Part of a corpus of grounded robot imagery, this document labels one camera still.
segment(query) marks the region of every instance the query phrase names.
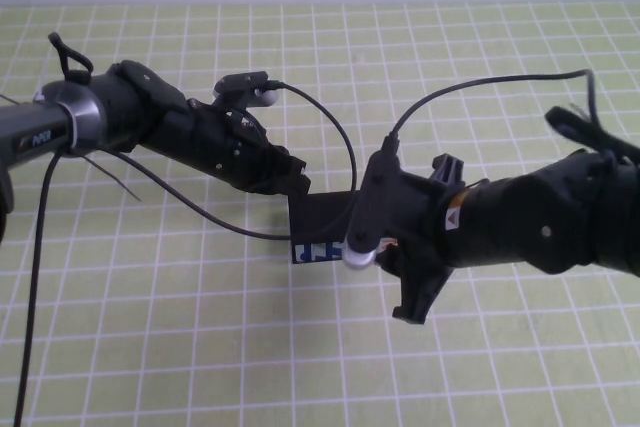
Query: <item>cutting mat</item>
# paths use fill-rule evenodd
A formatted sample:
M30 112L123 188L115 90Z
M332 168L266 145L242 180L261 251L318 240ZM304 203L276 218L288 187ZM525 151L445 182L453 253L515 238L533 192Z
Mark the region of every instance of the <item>cutting mat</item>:
M360 174L413 101L472 77L591 67L602 122L640 142L640 4L84 6L0 10L0 91L60 78L58 31L97 72L149 65L187 96L265 69L344 123ZM584 105L584 82L453 94L401 135L406 169L448 152L465 178L532 171L575 149L543 113ZM308 162L313 191L345 189L339 136L285 94L256 111ZM137 149L195 202L285 232L286 202L235 192ZM285 243L189 212L115 159L138 203L81 160L54 177L26 416L34 426L604 426L640 424L640 280L594 267L460 270L424 327L390 318L397 282L375 268L292 266ZM13 171L0 247L0 422L13 415L37 199L46 159Z

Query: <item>warning label sticker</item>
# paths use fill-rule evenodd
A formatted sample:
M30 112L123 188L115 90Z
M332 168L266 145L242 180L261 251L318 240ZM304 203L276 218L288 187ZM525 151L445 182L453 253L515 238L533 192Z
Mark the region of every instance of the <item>warning label sticker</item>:
M460 227L460 207L447 209L444 221L444 230L455 230Z

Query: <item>black cable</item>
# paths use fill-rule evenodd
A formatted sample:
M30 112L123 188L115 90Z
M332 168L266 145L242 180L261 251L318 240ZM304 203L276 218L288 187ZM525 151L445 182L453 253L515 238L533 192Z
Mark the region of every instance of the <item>black cable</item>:
M331 114L331 112L329 112L322 104L320 104L313 97L311 97L310 95L306 94L305 92L302 92L301 90L297 89L296 87L290 86L290 85L285 84L283 82L279 82L278 86L280 88L290 90L291 92L299 95L300 97L302 97L303 99L307 100L312 105L314 105L318 110L320 110L320 112L322 112L331 121L331 123L336 127L336 129L340 133L340 136L343 138L344 143L345 143L345 145L347 147L347 151L349 153L349 159L351 161L351 189L350 189L351 195L349 197L349 202L348 202L347 207L345 208L345 210L338 217L336 217L331 223L329 223L327 226L325 226L323 229L319 230L318 232L316 232L314 234L311 234L311 235L317 235L317 234L326 232L327 230L331 229L336 223L340 222L340 220L345 215L347 215L349 213L349 211L351 210L352 205L355 202L355 199L356 199L356 187L357 187L357 183L358 183L358 170L357 170L357 166L356 166L356 156L355 156L355 154L353 152L353 146L351 145L351 141L349 140L349 136L347 135L345 130L340 125L340 122L338 122L338 120L333 116L333 114ZM228 222L225 222L224 220L219 219L215 215L213 215L213 214L207 212L206 210L204 210L202 207L200 207L199 205L197 205L193 201L189 200L183 194L181 194L176 189L171 187L167 182L162 180L159 176L157 176L152 171L147 169L144 165L142 165L139 162L133 160L132 158L128 157L127 155L124 155L121 152L118 152L118 151L115 151L115 150L110 150L110 149L98 149L98 150L102 150L103 152L111 154L111 155L119 158L123 162L126 162L127 164L132 166L134 169L138 170L139 172L142 172L144 175L149 177L156 184L158 184L164 190L169 192L171 195L173 195L176 199L178 199L180 202L185 204L187 207L189 207L193 211L197 212L198 214L203 216L205 219L213 222L216 225L219 225L220 227L222 227L224 229L230 230L231 232L235 232L237 234L246 235L247 237L253 237L255 239L291 240L291 236L290 235L265 234L265 233L262 233L262 232L254 232L254 231L251 231L251 230L246 230L246 229L243 229L241 227L237 227L235 225L229 224Z
M4 99L7 102L11 102L12 104L15 105L20 105L20 102L18 102L17 100L12 99L11 97L7 97L6 95L0 94L0 99Z
M500 77L487 77L484 79L476 79L470 80L468 82L463 82L461 84L452 85L450 87L446 87L441 90L437 90L426 97L423 97L418 102L413 104L409 109L402 114L396 125L391 130L392 136L397 137L400 129L405 124L405 122L411 117L420 107L422 107L427 102L432 101L433 99L440 97L442 95L448 94L450 92L455 92L457 90L466 89L469 87L476 87L479 85L485 84L499 84L503 82L520 82L520 81L530 81L530 80L569 80L576 79L578 77L586 77L587 78L587 105L589 108L589 116L591 117L591 122L600 127L600 119L598 118L598 112L596 109L596 88L595 88L595 80L593 77L593 72L589 69L576 70L574 72L566 72L562 74L524 74L524 75L506 75Z
M27 380L29 378L29 361L31 360L31 346L33 344L33 328L36 318L36 296L38 294L38 275L40 273L40 258L42 256L42 235L44 231L44 215L47 208L47 197L49 196L49 186L53 171L62 157L62 152L58 151L53 155L49 167L44 174L42 181L42 191L40 192L40 205L38 206L38 217L36 220L36 238L33 246L33 266L31 267L31 285L29 287L29 305L27 309L27 328L24 336L24 350L22 353L22 369L20 371L20 384L18 386L18 400L16 401L16 413L13 420L14 427L20 427L22 423L22 412L27 396Z
M304 100L306 100L311 105L313 105L316 109L318 109L320 112L322 112L324 116L327 119L329 119L329 121L335 126L336 130L340 134L340 137L342 137L342 140L344 140L344 145L347 148L347 152L349 154L349 162L351 164L351 186L349 187L349 201L347 202L347 206L344 208L342 213L338 215L335 219L333 219L332 222L330 222L329 224L327 224L325 227L318 230L317 232L313 232L309 234L311 236L319 235L324 232L327 232L328 230L332 229L337 223L339 223L349 212L351 212L351 209L353 208L353 205L356 202L356 195L357 195L356 188L358 186L358 167L356 164L356 155L353 152L353 145L351 145L349 136L347 135L345 130L342 128L342 125L340 125L340 122L338 121L338 119L336 119L331 112L329 112L322 104L320 104L320 102L318 102L316 99L311 97L306 92L303 92L300 89L293 87L289 84L285 84L284 82L279 82L278 84L280 85L281 88L288 90L290 92L293 92L296 95L299 95Z
M106 152L107 154L111 154L114 157L119 158L123 162L126 162L131 167L133 167L134 169L138 170L139 172L142 172L144 175L149 177L156 184L158 184L164 190L169 192L171 195L173 195L176 199L178 199L180 202L185 204L187 207L189 207L190 209L194 210L195 212L197 212L198 214L203 216L205 219L213 222L214 224L219 225L220 227L222 227L224 229L230 230L230 231L235 232L237 234L246 235L247 237L254 237L256 239L265 239L265 240L290 240L291 239L291 236L289 236L289 235L262 234L260 232L252 232L250 230L245 230L245 229L243 229L241 227L236 227L235 225L229 224L228 222L225 222L224 220L221 220L221 219L217 218L216 216L214 216L214 215L210 214L209 212L207 212L206 210L204 210L198 204L196 204L196 203L192 202L191 200L189 200L187 197L185 197L180 192L178 192L176 189L171 187L169 184L167 184L164 180L162 180L156 174L154 174L149 169L147 169L144 165L142 165L139 162L133 160L129 156L124 155L123 153L118 152L116 150L109 150L109 149L98 149L98 150L101 150L102 152Z
M127 187L125 185L124 182L122 182L118 177L116 177L114 174L112 174L111 172L109 172L107 169L105 169L104 167L102 167L100 164L98 164L97 162L94 162L93 160L91 160L89 157L87 157L86 155L80 155L80 157L82 157L84 160L86 160L89 164L91 164L93 167L95 167L96 169L98 169L100 172L102 172L104 175L106 175L107 177L112 178L113 180L115 180L116 184L118 184L120 187L122 187L131 197L133 197L134 199L136 199L138 202L142 202L142 199L140 199L140 197L138 197L129 187Z

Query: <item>cable end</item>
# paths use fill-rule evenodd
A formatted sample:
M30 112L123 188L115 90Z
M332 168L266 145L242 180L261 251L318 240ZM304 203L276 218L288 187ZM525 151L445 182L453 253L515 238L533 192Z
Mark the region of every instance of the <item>cable end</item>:
M398 134L390 132L389 135L384 138L384 141L382 142L382 148L380 150L385 154L395 155L398 153L399 147L400 140L398 139Z

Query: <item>green grid mat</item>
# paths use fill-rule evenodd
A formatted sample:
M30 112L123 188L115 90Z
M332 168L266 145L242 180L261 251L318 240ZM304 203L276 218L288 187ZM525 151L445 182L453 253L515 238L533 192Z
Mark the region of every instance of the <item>green grid mat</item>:
M602 123L640 142L640 4L102 6L0 9L0 92L30 99L60 78L56 30L94 62L149 65L187 96L267 70L344 123L360 174L413 101L471 77L595 70ZM404 128L401 160L434 156L465 178L541 167L576 146L543 113L584 104L584 81L452 94ZM301 99L256 112L308 161L313 191L345 189L332 126ZM195 202L286 232L282 198L248 196L145 149ZM375 268L292 266L288 245L192 214L115 159L54 176L26 417L33 426L604 426L640 424L640 281L594 267L460 270L424 327L390 317L397 282ZM13 171L0 247L0 423L13 415L35 211L46 159Z

